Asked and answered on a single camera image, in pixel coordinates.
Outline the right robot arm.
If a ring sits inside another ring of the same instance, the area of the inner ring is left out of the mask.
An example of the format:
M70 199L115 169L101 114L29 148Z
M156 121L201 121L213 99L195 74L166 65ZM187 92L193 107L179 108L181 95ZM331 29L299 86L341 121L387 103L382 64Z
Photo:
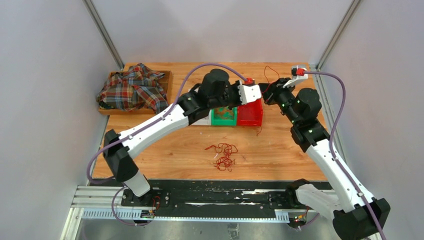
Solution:
M286 83L284 78L260 83L262 99L266 105L277 105L292 123L293 141L316 163L335 192L329 195L299 179L287 187L286 203L294 209L305 205L315 210L331 222L342 240L362 240L379 233L391 210L389 203L367 190L336 150L318 120L322 107L318 91L302 88L294 95L294 87L285 87Z

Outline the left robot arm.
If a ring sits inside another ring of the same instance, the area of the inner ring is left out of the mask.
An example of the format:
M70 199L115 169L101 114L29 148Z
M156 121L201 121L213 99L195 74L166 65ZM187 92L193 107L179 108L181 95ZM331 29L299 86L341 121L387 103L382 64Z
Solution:
M238 107L246 103L240 87L247 79L237 72L240 79L231 84L228 70L228 67L216 64L201 83L186 93L179 91L175 101L165 110L131 129L120 133L112 129L106 133L104 146L98 154L103 155L113 178L132 191L140 206L149 206L153 193L146 176L135 164L135 157L161 138L204 118L211 109Z

